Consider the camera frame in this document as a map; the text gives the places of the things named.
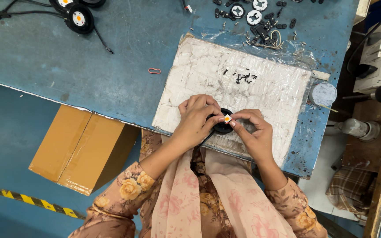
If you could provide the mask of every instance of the floral dress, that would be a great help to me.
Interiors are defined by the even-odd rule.
[[[150,155],[161,144],[159,134],[143,130],[139,160]],[[204,151],[202,149],[198,152],[190,164],[199,184],[202,237],[236,237],[217,190],[210,177],[206,175]],[[142,222],[139,237],[151,237],[152,212],[158,200],[163,177],[164,174],[158,181],[153,180],[142,170],[139,163],[135,162],[95,198],[92,206],[86,210],[88,215],[85,222],[69,237],[133,238],[136,230],[132,218],[138,214],[139,208]],[[296,237],[327,238],[327,231],[317,222],[315,214],[307,205],[306,196],[292,180],[288,180],[286,186],[277,191],[266,190],[265,194],[292,227]],[[169,202],[170,209],[174,208],[174,201],[170,199]]]

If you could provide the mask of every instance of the plastic sheet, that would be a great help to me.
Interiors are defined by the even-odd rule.
[[[266,58],[268,60],[303,68],[306,70],[314,69],[316,67],[315,58],[311,51],[305,49],[305,45],[291,40],[285,40],[282,35],[282,41],[284,41],[282,50],[271,50],[269,48],[246,45],[243,47],[242,42],[247,41],[246,34],[236,33],[230,30],[220,30],[217,33],[209,33],[218,30],[203,30],[201,37],[196,37],[202,40],[219,44],[234,50],[246,52],[258,57]],[[255,36],[249,31],[249,38],[252,40]]]
[[[247,80],[241,79],[237,84],[237,78],[243,75],[248,75]],[[310,71],[277,60],[266,60],[187,35],[177,49],[152,126],[174,132],[180,122],[177,106],[196,94],[212,95],[221,107],[232,112],[259,109],[273,126],[273,155],[280,166],[288,153],[310,75]],[[251,123],[240,122],[249,132],[255,131]],[[215,134],[206,146],[251,161],[235,132]]]

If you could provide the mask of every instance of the woman's left hand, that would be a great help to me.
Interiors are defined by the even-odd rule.
[[[181,120],[171,140],[176,141],[174,144],[183,152],[201,143],[211,128],[224,121],[224,115],[217,101],[205,94],[191,96],[179,105],[179,111]],[[217,116],[206,120],[211,114]]]

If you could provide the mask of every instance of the woman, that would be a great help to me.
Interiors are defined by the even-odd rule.
[[[273,129],[259,110],[245,109],[233,119],[249,119],[250,134],[230,125],[256,161],[265,194],[243,160],[193,148],[224,121],[218,103],[195,95],[179,105],[181,121],[171,138],[143,131],[140,162],[135,162],[87,209],[84,224],[71,238],[135,235],[131,220],[140,208],[139,237],[327,237],[299,187],[287,179],[272,153]]]

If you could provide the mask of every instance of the cardboard box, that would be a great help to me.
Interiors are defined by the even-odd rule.
[[[29,170],[89,196],[115,176],[140,128],[61,105]]]

